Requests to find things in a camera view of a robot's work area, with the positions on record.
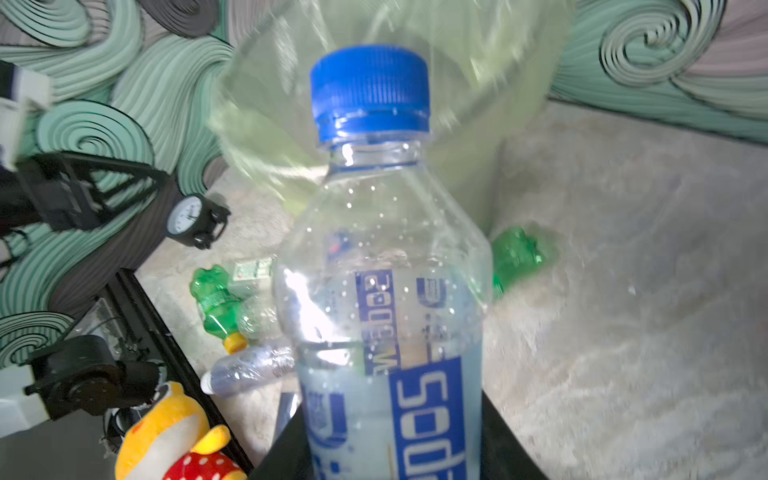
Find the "soda water bottle blue cap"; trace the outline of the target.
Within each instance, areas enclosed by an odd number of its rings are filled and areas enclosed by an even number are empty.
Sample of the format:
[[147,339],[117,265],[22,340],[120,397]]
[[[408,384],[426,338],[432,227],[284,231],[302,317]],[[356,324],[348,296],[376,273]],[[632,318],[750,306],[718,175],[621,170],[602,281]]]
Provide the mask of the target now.
[[420,140],[321,147],[273,267],[318,479],[476,479],[490,244]]

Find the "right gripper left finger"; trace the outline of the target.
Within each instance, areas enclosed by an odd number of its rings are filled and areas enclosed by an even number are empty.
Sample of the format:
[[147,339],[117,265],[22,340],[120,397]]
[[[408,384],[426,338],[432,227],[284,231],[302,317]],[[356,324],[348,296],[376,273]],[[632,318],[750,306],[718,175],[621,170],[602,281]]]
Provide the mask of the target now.
[[312,460],[303,408],[288,422],[249,480],[311,480]]

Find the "clear bottle green white label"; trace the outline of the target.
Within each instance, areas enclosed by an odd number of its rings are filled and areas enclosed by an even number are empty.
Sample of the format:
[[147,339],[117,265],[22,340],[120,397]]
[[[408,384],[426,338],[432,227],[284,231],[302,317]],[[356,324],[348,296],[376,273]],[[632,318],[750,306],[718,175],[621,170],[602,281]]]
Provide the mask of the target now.
[[232,265],[230,283],[245,284],[268,281],[272,278],[274,261],[274,256],[237,260]]

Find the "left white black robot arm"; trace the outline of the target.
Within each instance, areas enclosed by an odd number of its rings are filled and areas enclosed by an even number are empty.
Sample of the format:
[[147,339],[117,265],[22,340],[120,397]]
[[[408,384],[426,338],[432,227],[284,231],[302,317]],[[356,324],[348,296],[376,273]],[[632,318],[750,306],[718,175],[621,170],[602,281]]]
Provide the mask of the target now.
[[160,371],[114,353],[45,305],[55,284],[164,187],[155,145],[133,115],[88,99],[54,103],[50,80],[1,66],[1,433],[77,411],[147,402]]

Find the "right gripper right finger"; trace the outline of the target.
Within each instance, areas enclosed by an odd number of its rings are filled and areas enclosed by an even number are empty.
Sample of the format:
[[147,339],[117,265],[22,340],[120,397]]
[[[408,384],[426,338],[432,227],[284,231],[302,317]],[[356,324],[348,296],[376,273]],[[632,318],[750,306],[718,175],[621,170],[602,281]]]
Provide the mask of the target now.
[[482,480],[548,480],[486,393],[482,396]]

